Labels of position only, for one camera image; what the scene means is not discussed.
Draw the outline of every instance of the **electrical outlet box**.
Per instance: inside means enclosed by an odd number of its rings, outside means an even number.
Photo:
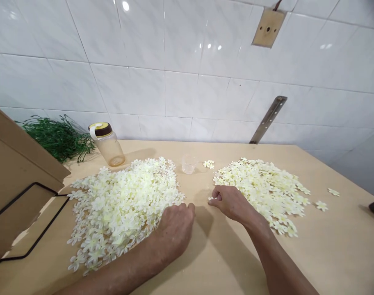
[[[251,45],[272,48],[284,19],[284,13],[265,9]]]

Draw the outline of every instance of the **small plastic cup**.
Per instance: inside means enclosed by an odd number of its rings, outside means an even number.
[[[190,154],[185,154],[182,158],[182,170],[185,174],[192,174],[197,164],[198,160]]]

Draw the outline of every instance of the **table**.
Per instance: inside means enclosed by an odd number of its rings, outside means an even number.
[[[326,212],[310,205],[305,217],[291,217],[299,238],[276,236],[318,292],[374,294],[374,215],[367,209],[374,197],[297,146],[127,140],[120,143],[127,159],[123,167],[135,159],[172,159],[186,202],[196,206],[193,236],[186,252],[134,294],[268,294],[265,274],[244,228],[207,204],[214,187],[214,171],[240,157],[271,161],[299,176],[300,182],[311,190],[309,199],[328,205]],[[195,154],[200,161],[191,175],[181,170],[185,153]],[[203,167],[205,160],[214,160],[215,169]],[[84,163],[69,162],[66,167],[71,175],[64,184],[69,186],[77,178],[95,174],[105,165],[97,151]],[[327,188],[339,191],[340,197],[329,194]],[[48,203],[9,255],[25,253],[27,245],[32,244],[63,202],[56,198]],[[77,246],[66,244],[75,225],[72,206],[73,202],[67,203],[28,257],[0,264],[0,294],[51,294],[81,277],[83,267],[76,273],[67,270],[69,258],[77,251]]]

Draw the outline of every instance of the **plastic bottle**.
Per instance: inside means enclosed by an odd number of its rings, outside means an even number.
[[[107,122],[98,122],[89,126],[90,136],[101,152],[105,161],[111,167],[117,167],[125,162],[125,156],[116,133]]]

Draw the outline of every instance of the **metal bracket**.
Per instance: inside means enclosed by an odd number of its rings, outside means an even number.
[[[14,202],[16,202],[21,196],[23,196],[30,188],[33,186],[39,186],[47,191],[52,192],[55,197],[66,197],[67,195],[59,195],[56,191],[52,190],[51,188],[39,183],[39,182],[33,182],[30,184],[27,188],[25,188],[20,194],[18,194],[12,201],[10,201],[4,208],[0,210],[0,215],[5,212]],[[0,263],[4,261],[11,261],[11,260],[20,260],[23,258],[26,258],[35,248],[35,246],[38,244],[40,239],[43,237],[43,235],[46,233],[46,231],[49,229],[49,227],[52,225],[53,221],[56,219],[56,217],[60,214],[61,210],[67,205],[67,202],[69,201],[69,198],[67,198],[64,202],[64,204],[60,207],[60,209],[57,211],[56,215],[53,217],[53,219],[49,222],[49,224],[46,226],[46,228],[42,231],[40,236],[37,238],[37,240],[34,242],[34,244],[31,246],[31,248],[27,251],[26,254],[22,256],[15,256],[15,257],[6,257],[6,258],[1,258]]]
[[[268,130],[269,126],[272,124],[273,120],[275,119],[287,99],[288,98],[286,96],[278,96],[274,99],[268,112],[266,113],[265,117],[255,131],[252,139],[250,140],[250,143],[258,144],[260,142],[261,138],[264,136],[265,132]]]

